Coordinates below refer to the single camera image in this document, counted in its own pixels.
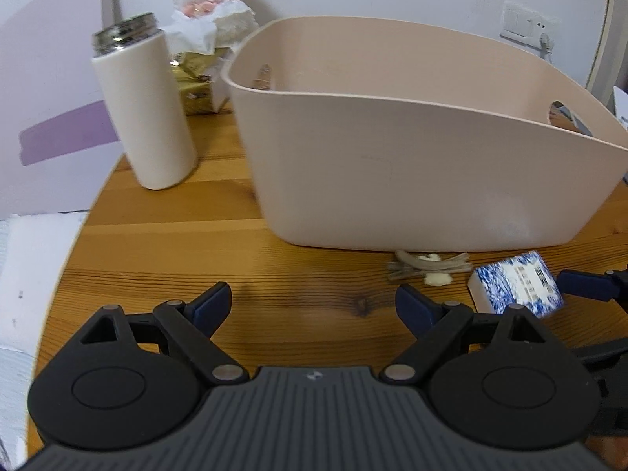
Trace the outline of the white wall switch socket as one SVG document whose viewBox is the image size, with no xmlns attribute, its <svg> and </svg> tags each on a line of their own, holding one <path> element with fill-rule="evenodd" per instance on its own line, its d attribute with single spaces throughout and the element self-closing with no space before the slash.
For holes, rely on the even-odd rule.
<svg viewBox="0 0 628 471">
<path fill-rule="evenodd" d="M 500 36 L 542 53 L 552 53 L 561 21 L 506 1 L 502 9 Z"/>
</svg>

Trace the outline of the white plush lamb toy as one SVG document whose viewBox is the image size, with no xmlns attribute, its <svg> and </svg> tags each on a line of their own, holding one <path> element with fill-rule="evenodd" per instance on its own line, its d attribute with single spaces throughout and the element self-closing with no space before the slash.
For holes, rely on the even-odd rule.
<svg viewBox="0 0 628 471">
<path fill-rule="evenodd" d="M 172 24 L 164 28 L 170 53 L 213 54 L 236 49 L 259 28 L 244 0 L 172 0 Z"/>
</svg>

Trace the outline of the cream thermos bottle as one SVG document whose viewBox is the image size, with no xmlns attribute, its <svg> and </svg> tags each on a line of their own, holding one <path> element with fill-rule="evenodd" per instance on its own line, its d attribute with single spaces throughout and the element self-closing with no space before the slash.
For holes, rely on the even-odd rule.
<svg viewBox="0 0 628 471">
<path fill-rule="evenodd" d="M 104 104 L 139 184 L 162 190 L 185 180 L 198 153 L 154 14 L 94 34 L 93 49 Z"/>
</svg>

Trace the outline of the blue white tissue pack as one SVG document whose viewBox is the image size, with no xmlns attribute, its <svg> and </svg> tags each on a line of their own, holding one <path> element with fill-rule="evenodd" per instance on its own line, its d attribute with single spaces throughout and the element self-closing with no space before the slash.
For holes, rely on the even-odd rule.
<svg viewBox="0 0 628 471">
<path fill-rule="evenodd" d="M 544 318 L 564 306 L 556 280 L 537 251 L 476 268 L 467 288 L 478 312 L 486 314 L 502 314 L 517 304 Z"/>
</svg>

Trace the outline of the gold tissue box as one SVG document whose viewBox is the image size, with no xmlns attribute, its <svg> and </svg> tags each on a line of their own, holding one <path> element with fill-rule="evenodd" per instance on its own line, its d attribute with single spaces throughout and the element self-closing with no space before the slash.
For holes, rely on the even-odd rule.
<svg viewBox="0 0 628 471">
<path fill-rule="evenodd" d="M 220 72 L 231 50 L 218 48 L 213 54 L 180 52 L 169 57 L 186 115 L 216 114 L 228 101 L 228 89 Z"/>
</svg>

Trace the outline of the lilac headboard panel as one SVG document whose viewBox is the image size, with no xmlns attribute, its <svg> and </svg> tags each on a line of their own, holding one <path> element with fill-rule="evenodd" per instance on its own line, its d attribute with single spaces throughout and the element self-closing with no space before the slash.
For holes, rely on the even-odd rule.
<svg viewBox="0 0 628 471">
<path fill-rule="evenodd" d="M 1 0 L 1 215 L 88 210 L 121 155 L 93 33 L 115 0 Z"/>
</svg>

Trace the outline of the beige plastic storage basket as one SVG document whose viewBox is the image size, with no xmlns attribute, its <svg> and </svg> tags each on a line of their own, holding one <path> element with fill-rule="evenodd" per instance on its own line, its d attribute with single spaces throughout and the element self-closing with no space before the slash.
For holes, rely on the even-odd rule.
<svg viewBox="0 0 628 471">
<path fill-rule="evenodd" d="M 250 35 L 223 79 L 278 237 L 354 250 L 560 245 L 627 170 L 627 133 L 539 57 L 414 22 L 314 16 Z"/>
</svg>

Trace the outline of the white bedding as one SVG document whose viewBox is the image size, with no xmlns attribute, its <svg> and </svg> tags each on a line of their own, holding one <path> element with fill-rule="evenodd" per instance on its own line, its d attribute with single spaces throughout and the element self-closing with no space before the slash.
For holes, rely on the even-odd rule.
<svg viewBox="0 0 628 471">
<path fill-rule="evenodd" d="M 1 222 L 1 468 L 27 458 L 27 394 L 40 335 L 85 212 Z"/>
</svg>

